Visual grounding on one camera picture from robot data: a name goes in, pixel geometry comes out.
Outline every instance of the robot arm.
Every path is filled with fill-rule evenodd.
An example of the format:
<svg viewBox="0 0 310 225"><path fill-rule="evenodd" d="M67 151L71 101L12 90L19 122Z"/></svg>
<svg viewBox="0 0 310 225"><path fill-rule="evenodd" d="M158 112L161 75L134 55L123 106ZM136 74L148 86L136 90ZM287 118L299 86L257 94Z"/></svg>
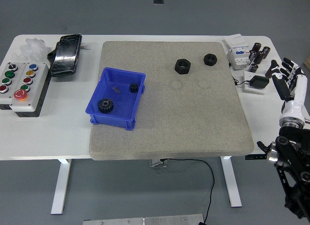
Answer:
<svg viewBox="0 0 310 225"><path fill-rule="evenodd" d="M299 219L306 217L310 222L310 130L303 129L306 121L302 114L307 90L307 78L293 61L284 58L280 68L275 60L266 73L273 79L275 87L284 100L279 137L266 147L258 142L258 147L274 163L285 191L285 207ZM295 181L290 186L285 173Z"/></svg>

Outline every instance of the blue button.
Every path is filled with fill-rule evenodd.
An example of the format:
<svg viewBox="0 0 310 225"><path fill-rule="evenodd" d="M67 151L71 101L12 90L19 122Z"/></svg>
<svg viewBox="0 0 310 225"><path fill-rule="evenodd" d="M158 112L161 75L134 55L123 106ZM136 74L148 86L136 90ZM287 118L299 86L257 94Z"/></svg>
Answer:
<svg viewBox="0 0 310 225"><path fill-rule="evenodd" d="M38 65L37 64L31 64L29 66L29 70L33 70L33 71L36 71L38 69Z"/></svg>

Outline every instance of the metal bracket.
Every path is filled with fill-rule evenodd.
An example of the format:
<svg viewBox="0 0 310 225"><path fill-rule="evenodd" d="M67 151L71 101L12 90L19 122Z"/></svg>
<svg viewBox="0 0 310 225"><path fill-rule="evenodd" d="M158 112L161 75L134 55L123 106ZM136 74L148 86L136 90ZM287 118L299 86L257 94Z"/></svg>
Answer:
<svg viewBox="0 0 310 225"><path fill-rule="evenodd" d="M187 214L148 218L84 220L83 225L198 225L201 221L203 221L202 214Z"/></svg>
<svg viewBox="0 0 310 225"><path fill-rule="evenodd" d="M149 161L149 166L156 168L165 168L167 167L167 161L160 161L160 159L151 159Z"/></svg>

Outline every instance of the blue plastic bin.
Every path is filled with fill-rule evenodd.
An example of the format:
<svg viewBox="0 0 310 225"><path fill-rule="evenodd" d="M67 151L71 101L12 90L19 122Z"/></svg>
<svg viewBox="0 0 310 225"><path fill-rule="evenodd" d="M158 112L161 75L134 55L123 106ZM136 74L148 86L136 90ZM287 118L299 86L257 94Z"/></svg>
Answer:
<svg viewBox="0 0 310 225"><path fill-rule="evenodd" d="M126 130L133 130L136 123L135 116L140 96L144 92L145 77L146 75L140 72L109 67L104 68L93 96L86 108L86 113L91 117L91 123L124 127ZM132 83L136 83L139 86L137 93L129 91L129 85ZM106 114L101 113L98 109L98 101L103 98L110 98L114 104L113 110Z"/></svg>

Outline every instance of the button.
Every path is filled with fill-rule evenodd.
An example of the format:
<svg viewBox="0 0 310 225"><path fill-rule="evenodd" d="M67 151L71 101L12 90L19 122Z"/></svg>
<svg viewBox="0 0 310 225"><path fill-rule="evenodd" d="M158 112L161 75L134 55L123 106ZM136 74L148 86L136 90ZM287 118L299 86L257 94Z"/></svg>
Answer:
<svg viewBox="0 0 310 225"><path fill-rule="evenodd" d="M2 80L2 84L4 84L4 85L10 85L11 83L12 83L12 81L10 78L4 78Z"/></svg>
<svg viewBox="0 0 310 225"><path fill-rule="evenodd" d="M4 75L7 77L7 78L13 78L15 76L15 73L13 71L6 71L4 73Z"/></svg>
<svg viewBox="0 0 310 225"><path fill-rule="evenodd" d="M25 89L18 89L15 93L14 93L14 97L17 100L23 101L26 100L28 95Z"/></svg>
<svg viewBox="0 0 310 225"><path fill-rule="evenodd" d="M9 63L9 70L11 70L11 71L17 71L17 70L18 70L18 67L17 67L16 64Z"/></svg>
<svg viewBox="0 0 310 225"><path fill-rule="evenodd" d="M9 88L5 85L0 86L0 93L6 93L9 90Z"/></svg>
<svg viewBox="0 0 310 225"><path fill-rule="evenodd" d="M30 87L28 86L28 85L22 85L21 87L20 87L20 89L24 89L26 92L29 92L29 90L30 90Z"/></svg>
<svg viewBox="0 0 310 225"><path fill-rule="evenodd" d="M34 71L27 71L26 76L33 78L35 76L35 72Z"/></svg>
<svg viewBox="0 0 310 225"><path fill-rule="evenodd" d="M24 83L24 84L27 84L27 85L30 85L30 84L32 84L32 79L31 79L30 77L27 77L27 78L25 78L25 79L23 80L23 83Z"/></svg>
<svg viewBox="0 0 310 225"><path fill-rule="evenodd" d="M31 64L29 66L29 70L36 71L37 69L38 69L38 65L37 64Z"/></svg>

